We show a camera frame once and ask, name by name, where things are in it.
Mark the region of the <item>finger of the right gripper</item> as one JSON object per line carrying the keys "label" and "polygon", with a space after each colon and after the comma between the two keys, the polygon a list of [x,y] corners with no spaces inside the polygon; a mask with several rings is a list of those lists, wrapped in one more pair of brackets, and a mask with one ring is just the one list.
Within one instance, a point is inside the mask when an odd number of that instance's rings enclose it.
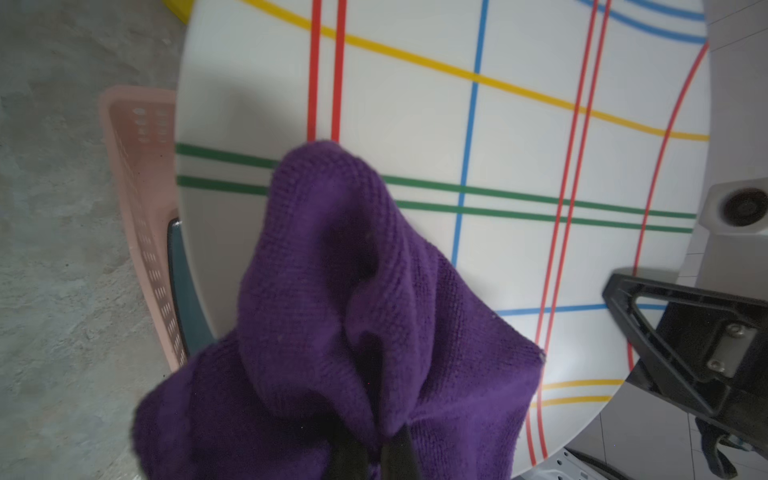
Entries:
{"label": "finger of the right gripper", "polygon": [[613,274],[605,304],[639,358],[632,383],[767,453],[767,304]]}

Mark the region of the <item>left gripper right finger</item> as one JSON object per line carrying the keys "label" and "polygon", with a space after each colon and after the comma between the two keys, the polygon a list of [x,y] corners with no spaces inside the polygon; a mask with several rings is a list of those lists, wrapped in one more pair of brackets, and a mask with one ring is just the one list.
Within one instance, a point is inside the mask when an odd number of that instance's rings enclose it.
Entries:
{"label": "left gripper right finger", "polygon": [[423,475],[408,425],[382,446],[380,457],[382,480],[422,480]]}

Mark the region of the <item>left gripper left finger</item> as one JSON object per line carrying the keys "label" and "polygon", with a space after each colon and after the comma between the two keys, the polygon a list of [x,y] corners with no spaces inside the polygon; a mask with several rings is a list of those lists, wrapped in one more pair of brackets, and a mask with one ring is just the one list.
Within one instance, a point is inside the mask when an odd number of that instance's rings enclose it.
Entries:
{"label": "left gripper left finger", "polygon": [[367,480],[369,478],[368,451],[354,437],[337,435],[332,442],[332,451],[327,480]]}

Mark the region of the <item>white plaid striped plate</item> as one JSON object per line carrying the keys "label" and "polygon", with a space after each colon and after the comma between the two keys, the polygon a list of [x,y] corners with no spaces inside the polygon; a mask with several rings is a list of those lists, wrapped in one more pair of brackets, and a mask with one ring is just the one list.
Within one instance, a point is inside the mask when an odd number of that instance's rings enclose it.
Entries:
{"label": "white plaid striped plate", "polygon": [[184,241],[235,325],[276,163],[330,139],[547,355],[514,471],[574,439],[636,362],[615,271],[676,280],[709,142],[699,1],[198,1],[175,115]]}

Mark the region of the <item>dark teal square plate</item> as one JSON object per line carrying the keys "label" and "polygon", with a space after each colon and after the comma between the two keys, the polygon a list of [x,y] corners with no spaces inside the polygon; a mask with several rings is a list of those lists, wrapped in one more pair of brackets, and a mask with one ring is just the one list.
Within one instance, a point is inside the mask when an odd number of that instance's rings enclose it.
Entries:
{"label": "dark teal square plate", "polygon": [[167,256],[174,310],[182,344],[187,356],[193,357],[211,345],[214,337],[197,297],[179,218],[172,219],[168,224]]}

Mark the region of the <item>purple microfibre cloth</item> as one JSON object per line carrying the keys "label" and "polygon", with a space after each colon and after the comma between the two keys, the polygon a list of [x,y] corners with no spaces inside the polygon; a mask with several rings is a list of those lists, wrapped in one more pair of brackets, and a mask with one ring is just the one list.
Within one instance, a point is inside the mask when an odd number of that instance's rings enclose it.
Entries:
{"label": "purple microfibre cloth", "polygon": [[508,479],[545,356],[407,222],[382,178],[324,141],[287,154],[232,332],[139,404],[150,479],[326,479],[339,434],[404,425],[423,479]]}

